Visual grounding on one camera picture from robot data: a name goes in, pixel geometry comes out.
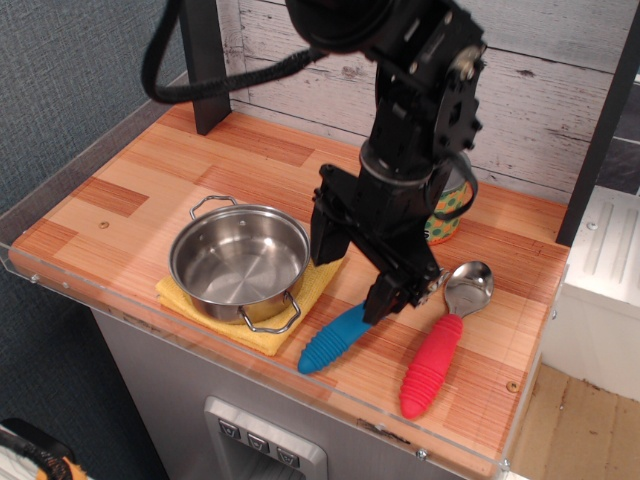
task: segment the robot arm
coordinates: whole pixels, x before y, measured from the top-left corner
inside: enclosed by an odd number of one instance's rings
[[[377,63],[376,117],[360,151],[358,177],[324,165],[311,219],[316,265],[342,258],[353,242],[380,274],[365,304],[375,324],[424,302],[440,268],[424,239],[452,168],[477,182],[460,152],[481,125],[475,90],[486,48],[482,30],[451,0],[286,0],[311,48],[261,72],[186,87],[158,87],[157,73],[180,0],[168,0],[145,55],[142,83],[158,101],[214,96],[294,74],[331,53],[361,51]],[[447,219],[462,214],[471,201]]]

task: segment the stainless steel pot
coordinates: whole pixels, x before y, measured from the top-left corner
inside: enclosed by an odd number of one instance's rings
[[[209,200],[230,200],[196,217]],[[192,222],[176,237],[169,254],[175,282],[200,312],[225,323],[244,323],[254,332],[283,333],[300,316],[295,295],[309,263],[309,236],[291,216],[264,205],[239,205],[228,195],[203,198]],[[282,328],[255,323],[294,307]]]

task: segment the black cable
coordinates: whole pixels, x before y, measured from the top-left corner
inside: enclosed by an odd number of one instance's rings
[[[147,95],[160,103],[181,103],[215,97],[293,75],[326,54],[315,48],[296,52],[270,67],[230,77],[165,87],[157,85],[162,58],[178,21],[182,0],[168,0],[160,24],[153,35],[142,62],[142,86]]]
[[[467,212],[471,208],[471,205],[473,205],[473,202],[478,195],[478,180],[476,179],[476,176],[473,174],[471,167],[467,164],[462,154],[450,152],[447,160],[453,164],[453,168],[462,175],[465,183],[468,183],[471,187],[471,198],[467,203],[457,208],[456,210],[449,213],[444,213],[436,212],[435,209],[431,206],[429,195],[425,195],[427,207],[433,212],[433,216],[438,220],[442,220],[444,222],[448,222],[450,220],[453,220],[454,218],[458,218],[460,215]]]

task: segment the cardboard floor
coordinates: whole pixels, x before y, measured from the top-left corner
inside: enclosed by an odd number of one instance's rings
[[[511,465],[529,480],[640,479],[640,403],[541,365]]]

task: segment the wooden countertop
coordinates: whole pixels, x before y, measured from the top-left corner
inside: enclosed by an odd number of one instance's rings
[[[240,347],[160,306],[155,285],[169,274],[168,252],[212,193],[271,205],[308,227],[319,168],[357,173],[359,149],[232,113],[206,137],[190,105],[171,109],[13,245],[25,275],[152,334],[381,435],[470,477],[490,477],[502,461],[516,411],[533,373],[542,327],[568,249],[555,244],[565,206],[481,185],[448,242],[433,247],[442,267],[486,262],[495,274],[491,304],[465,318],[453,365],[430,410],[400,414],[406,366],[446,311],[442,292],[381,321],[341,359],[309,377],[300,352],[331,319],[360,303],[377,276],[353,246],[304,322],[275,357]],[[515,383],[515,389],[507,388]]]

